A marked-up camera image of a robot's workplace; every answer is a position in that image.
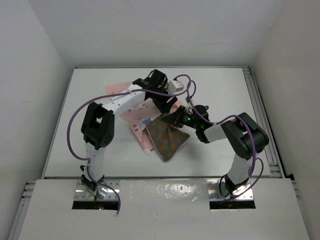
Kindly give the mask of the grey orange dotted pillow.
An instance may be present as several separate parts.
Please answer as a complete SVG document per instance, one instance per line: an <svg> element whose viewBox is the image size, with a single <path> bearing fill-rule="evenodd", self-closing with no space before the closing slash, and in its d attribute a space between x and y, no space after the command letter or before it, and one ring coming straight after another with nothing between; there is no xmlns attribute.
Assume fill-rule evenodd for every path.
<svg viewBox="0 0 320 240"><path fill-rule="evenodd" d="M146 126L148 135L164 163L169 162L189 140L190 135L156 118Z"/></svg>

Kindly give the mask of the pink cartoon print pillowcase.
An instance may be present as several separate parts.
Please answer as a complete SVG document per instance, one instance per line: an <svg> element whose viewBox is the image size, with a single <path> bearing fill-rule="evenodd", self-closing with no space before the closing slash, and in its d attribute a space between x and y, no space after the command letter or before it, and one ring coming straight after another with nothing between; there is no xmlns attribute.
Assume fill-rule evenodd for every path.
<svg viewBox="0 0 320 240"><path fill-rule="evenodd" d="M147 125L162 116L163 114L157 109L150 98L135 104L120 115L122 119L129 123L132 132L140 142L142 150L147 155L157 152L147 132Z"/></svg>

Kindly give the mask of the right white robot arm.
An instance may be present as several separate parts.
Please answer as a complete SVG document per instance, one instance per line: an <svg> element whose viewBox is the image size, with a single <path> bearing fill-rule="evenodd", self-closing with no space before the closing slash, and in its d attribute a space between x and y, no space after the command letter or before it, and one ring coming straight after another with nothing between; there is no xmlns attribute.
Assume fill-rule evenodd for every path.
<svg viewBox="0 0 320 240"><path fill-rule="evenodd" d="M192 110L180 106L166 114L162 121L177 128L195 129L200 142L209 144L227 139L234 151L230 170L219 181L223 198L233 197L233 192L246 185L255 168L258 153L269 144L266 132L245 112L231 115L219 123L209 121L209 107L195 105Z"/></svg>

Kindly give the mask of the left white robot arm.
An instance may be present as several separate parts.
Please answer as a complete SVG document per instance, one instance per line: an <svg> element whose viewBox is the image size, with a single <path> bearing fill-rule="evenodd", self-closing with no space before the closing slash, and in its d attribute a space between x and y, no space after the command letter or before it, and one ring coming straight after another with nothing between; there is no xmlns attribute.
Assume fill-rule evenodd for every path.
<svg viewBox="0 0 320 240"><path fill-rule="evenodd" d="M103 164L106 147L115 135L115 120L134 105L147 99L161 113L168 113L178 100L171 95L184 89L177 80L168 80L159 70L153 70L145 79L138 78L120 93L112 96L105 103L90 103L87 107L81 126L81 133L86 147L86 157L89 162L81 167L83 174L81 182L89 192L97 194L98 183L104 181Z"/></svg>

